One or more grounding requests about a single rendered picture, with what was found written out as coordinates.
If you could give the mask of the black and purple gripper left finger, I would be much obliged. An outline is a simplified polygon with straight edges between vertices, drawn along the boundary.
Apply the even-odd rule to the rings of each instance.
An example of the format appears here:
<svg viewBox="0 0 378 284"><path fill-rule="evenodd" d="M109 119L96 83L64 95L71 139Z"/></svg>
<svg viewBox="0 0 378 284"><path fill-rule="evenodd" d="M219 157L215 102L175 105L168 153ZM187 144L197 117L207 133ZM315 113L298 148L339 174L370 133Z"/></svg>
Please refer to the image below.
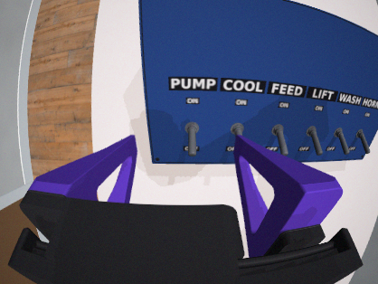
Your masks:
<svg viewBox="0 0 378 284"><path fill-rule="evenodd" d="M128 203L137 162L135 135L37 176L28 190L98 201L99 186L121 165L107 202Z"/></svg>

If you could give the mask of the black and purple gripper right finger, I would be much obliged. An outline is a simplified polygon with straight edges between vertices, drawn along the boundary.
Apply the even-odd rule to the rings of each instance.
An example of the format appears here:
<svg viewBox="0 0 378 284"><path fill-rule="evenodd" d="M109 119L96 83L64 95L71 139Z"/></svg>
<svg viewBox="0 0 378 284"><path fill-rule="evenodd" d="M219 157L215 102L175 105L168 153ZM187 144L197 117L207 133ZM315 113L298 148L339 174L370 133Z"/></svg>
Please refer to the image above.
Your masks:
<svg viewBox="0 0 378 284"><path fill-rule="evenodd" d="M320 224L343 194L334 176L242 135L235 138L233 154L249 258L263 256L284 231ZM269 209L255 184L249 163L274 189Z"/></svg>

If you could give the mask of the dark blue switch console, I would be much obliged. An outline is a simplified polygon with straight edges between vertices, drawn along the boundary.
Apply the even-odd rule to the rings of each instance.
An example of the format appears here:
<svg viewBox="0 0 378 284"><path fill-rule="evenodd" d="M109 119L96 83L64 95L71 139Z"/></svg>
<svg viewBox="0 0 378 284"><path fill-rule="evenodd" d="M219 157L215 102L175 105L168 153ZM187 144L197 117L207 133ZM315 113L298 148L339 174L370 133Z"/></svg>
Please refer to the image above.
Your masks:
<svg viewBox="0 0 378 284"><path fill-rule="evenodd" d="M152 164L234 164L236 135L301 163L371 152L377 34L290 0L138 0L138 11Z"/></svg>

